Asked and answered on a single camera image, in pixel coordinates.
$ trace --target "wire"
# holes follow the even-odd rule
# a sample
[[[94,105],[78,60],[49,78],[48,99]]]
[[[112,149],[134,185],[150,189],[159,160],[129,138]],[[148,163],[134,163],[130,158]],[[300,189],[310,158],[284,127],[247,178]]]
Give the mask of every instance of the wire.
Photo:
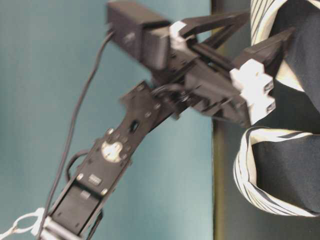
[[[96,232],[97,230],[97,227],[99,225],[99,223],[101,222],[102,218],[104,217],[104,212],[103,210],[101,209],[99,215],[96,217],[96,220],[88,234],[88,237],[86,238],[86,240],[90,240],[92,238],[92,236],[94,235],[94,233]]]
[[[84,156],[84,155],[87,155],[89,153],[90,150],[86,149],[86,150],[81,150],[81,151],[78,151],[75,155],[72,156],[72,158],[70,159],[70,161],[68,162],[68,164],[66,165],[65,167],[65,180],[67,182],[70,181],[71,179],[71,175],[70,175],[70,168],[72,167],[72,165],[75,163],[75,161]]]
[[[70,175],[70,168],[72,167],[72,165],[76,162],[76,160],[84,155],[87,155],[88,153],[90,152],[90,150],[86,149],[86,150],[81,150],[81,151],[78,151],[76,154],[74,154],[72,156],[72,158],[70,159],[70,161],[68,162],[66,168],[65,168],[65,179],[67,182],[70,181],[71,179],[71,175]],[[86,238],[86,240],[90,240],[94,233],[96,232],[97,230],[97,227],[98,225],[100,224],[102,218],[104,217],[104,211],[101,209],[100,212],[99,212],[99,215],[96,217],[96,220],[88,234],[88,237]]]
[[[101,56],[102,56],[102,53],[103,53],[103,51],[105,49],[105,46],[111,40],[113,35],[114,35],[114,32],[111,31],[110,33],[107,34],[107,36],[103,40],[102,45],[99,48],[98,53],[96,55],[96,59],[95,59],[95,63],[94,63],[92,72],[90,73],[90,75],[88,77],[88,80],[86,81],[86,83],[85,83],[85,85],[84,85],[84,87],[82,89],[81,95],[80,95],[80,97],[79,97],[79,99],[78,99],[78,101],[77,101],[77,103],[75,105],[75,108],[73,110],[71,123],[70,123],[70,126],[69,126],[68,135],[67,135],[67,139],[66,139],[66,142],[65,142],[65,145],[64,145],[64,151],[62,153],[61,161],[60,161],[60,164],[59,164],[59,167],[58,167],[54,182],[52,184],[52,187],[51,187],[51,190],[49,192],[47,201],[45,203],[45,209],[44,209],[44,213],[43,213],[43,218],[42,218],[41,223],[40,223],[39,232],[38,232],[38,234],[36,236],[37,240],[41,239],[40,236],[41,236],[41,232],[42,232],[43,227],[44,227],[45,219],[46,219],[46,216],[48,214],[52,198],[54,197],[54,193],[55,193],[55,191],[57,189],[59,180],[61,178],[61,175],[62,175],[62,172],[63,172],[63,169],[64,169],[64,165],[66,163],[66,159],[68,157],[68,153],[69,153],[71,141],[72,141],[72,138],[73,138],[73,135],[74,135],[76,120],[77,120],[77,116],[78,116],[80,107],[81,107],[82,102],[83,102],[83,100],[84,100],[84,98],[86,96],[86,93],[88,91],[90,83],[91,83],[92,79],[94,78],[94,76],[95,76],[95,74],[96,74],[96,72],[98,70],[98,67],[99,67],[99,64],[100,64],[100,60],[101,60]]]

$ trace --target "teal wall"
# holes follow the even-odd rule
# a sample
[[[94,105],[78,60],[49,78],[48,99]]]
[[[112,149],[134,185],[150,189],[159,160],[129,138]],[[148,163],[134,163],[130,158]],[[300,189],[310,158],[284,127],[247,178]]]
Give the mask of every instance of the teal wall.
[[[174,21],[210,13],[209,0],[139,2]],[[0,232],[45,203],[73,107],[105,36],[105,3],[0,1]],[[70,154],[117,127],[125,114],[118,98],[149,78],[109,44],[80,110]],[[211,240],[210,119],[189,109],[150,133],[104,209],[96,240]]]

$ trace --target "white plastic block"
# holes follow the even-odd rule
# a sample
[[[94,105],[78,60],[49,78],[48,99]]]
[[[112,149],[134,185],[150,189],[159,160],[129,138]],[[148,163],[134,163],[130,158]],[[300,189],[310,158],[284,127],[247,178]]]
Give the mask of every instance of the white plastic block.
[[[262,63],[250,59],[240,69],[232,69],[230,77],[233,86],[246,100],[251,124],[264,118],[276,108],[275,99],[268,95],[274,88],[273,78],[265,73]]]

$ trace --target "white cable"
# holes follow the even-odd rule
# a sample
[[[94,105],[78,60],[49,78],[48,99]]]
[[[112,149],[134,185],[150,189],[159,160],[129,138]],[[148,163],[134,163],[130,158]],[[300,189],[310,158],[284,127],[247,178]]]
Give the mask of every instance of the white cable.
[[[12,234],[23,234],[28,231],[31,231],[32,235],[34,235],[34,236],[37,235],[44,211],[45,211],[45,209],[43,207],[40,207],[35,212],[31,212],[31,213],[28,213],[28,214],[25,214],[23,216],[18,217],[13,222],[12,227],[10,227],[6,232],[0,234],[0,240],[5,239],[6,237],[8,237]],[[30,218],[30,217],[37,217],[37,219],[33,225],[26,227],[26,228],[19,228],[18,227],[19,221],[26,219],[26,218]]]

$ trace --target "robotic arm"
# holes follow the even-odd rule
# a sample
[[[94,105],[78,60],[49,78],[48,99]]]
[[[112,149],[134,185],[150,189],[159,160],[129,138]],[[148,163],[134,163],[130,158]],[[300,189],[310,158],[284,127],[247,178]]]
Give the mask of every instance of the robotic arm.
[[[91,148],[46,216],[43,240],[80,240],[93,224],[144,137],[191,107],[248,127],[275,108],[268,96],[285,55],[288,29],[229,60],[217,52],[249,18],[228,13],[171,24],[132,1],[107,4],[113,42],[152,73],[121,98],[126,115]],[[219,28],[203,42],[197,34]]]

